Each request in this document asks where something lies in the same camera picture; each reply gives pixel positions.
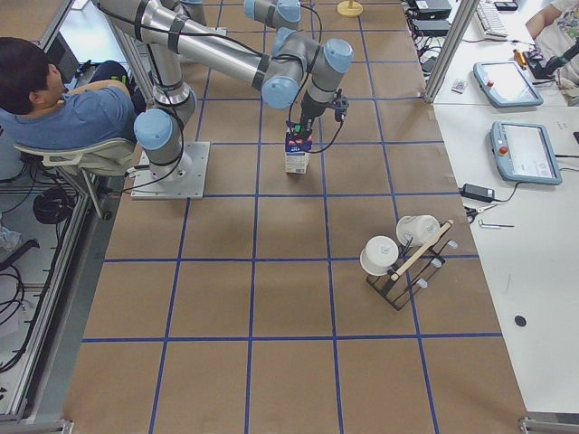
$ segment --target scissors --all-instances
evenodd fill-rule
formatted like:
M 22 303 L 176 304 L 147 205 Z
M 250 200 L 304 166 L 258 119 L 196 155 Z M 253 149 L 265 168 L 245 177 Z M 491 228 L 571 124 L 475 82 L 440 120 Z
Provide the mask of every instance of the scissors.
M 494 205 L 480 206 L 479 208 L 470 208 L 469 206 L 465 206 L 464 211 L 467 212 L 467 222 L 472 224 L 477 218 L 477 215 L 485 212 L 486 210 L 494 208 L 495 206 L 497 206 L 496 203 Z

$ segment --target white mug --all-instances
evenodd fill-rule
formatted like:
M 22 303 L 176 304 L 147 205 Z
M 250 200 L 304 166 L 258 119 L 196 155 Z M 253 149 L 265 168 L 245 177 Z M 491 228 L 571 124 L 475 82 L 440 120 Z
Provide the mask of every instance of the white mug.
M 396 225 L 396 237 L 403 246 L 410 242 L 411 247 L 418 247 L 440 228 L 441 224 L 431 215 L 406 215 Z
M 371 239 L 360 253 L 360 265 L 372 276 L 385 275 L 397 259 L 398 245 L 382 235 Z

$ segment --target keyboard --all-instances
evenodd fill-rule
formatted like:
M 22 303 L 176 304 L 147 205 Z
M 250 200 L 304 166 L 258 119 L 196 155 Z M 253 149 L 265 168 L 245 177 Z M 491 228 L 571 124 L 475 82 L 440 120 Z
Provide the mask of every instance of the keyboard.
M 493 41 L 506 41 L 508 32 L 502 21 L 497 8 L 485 0 L 482 0 L 477 6 L 475 21 L 486 39 Z

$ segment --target chair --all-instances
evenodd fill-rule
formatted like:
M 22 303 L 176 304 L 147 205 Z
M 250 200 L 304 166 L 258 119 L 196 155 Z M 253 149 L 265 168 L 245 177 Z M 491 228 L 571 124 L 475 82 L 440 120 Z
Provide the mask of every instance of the chair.
M 61 175 L 74 188 L 88 193 L 99 218 L 107 220 L 110 214 L 99 205 L 95 182 L 90 175 L 124 176 L 131 166 L 135 144 L 125 138 L 112 138 L 96 145 L 73 149 L 40 149 L 21 144 L 14 147 L 26 154 L 43 157 L 43 165 L 61 169 Z M 83 186 L 76 179 L 81 175 Z

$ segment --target brown floor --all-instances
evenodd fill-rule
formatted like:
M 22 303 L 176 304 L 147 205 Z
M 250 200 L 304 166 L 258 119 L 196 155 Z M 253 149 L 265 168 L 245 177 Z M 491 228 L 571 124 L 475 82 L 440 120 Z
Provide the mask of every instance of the brown floor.
M 402 8 L 315 8 L 325 40 L 356 51 L 337 144 L 286 175 L 286 113 L 187 71 L 202 102 L 187 135 L 212 142 L 206 197 L 123 198 L 64 410 L 75 432 L 517 432 L 526 412 Z M 269 50 L 241 5 L 206 9 Z M 336 127 L 324 116 L 322 143 Z M 424 213 L 456 221 L 460 246 L 396 312 L 358 256 Z

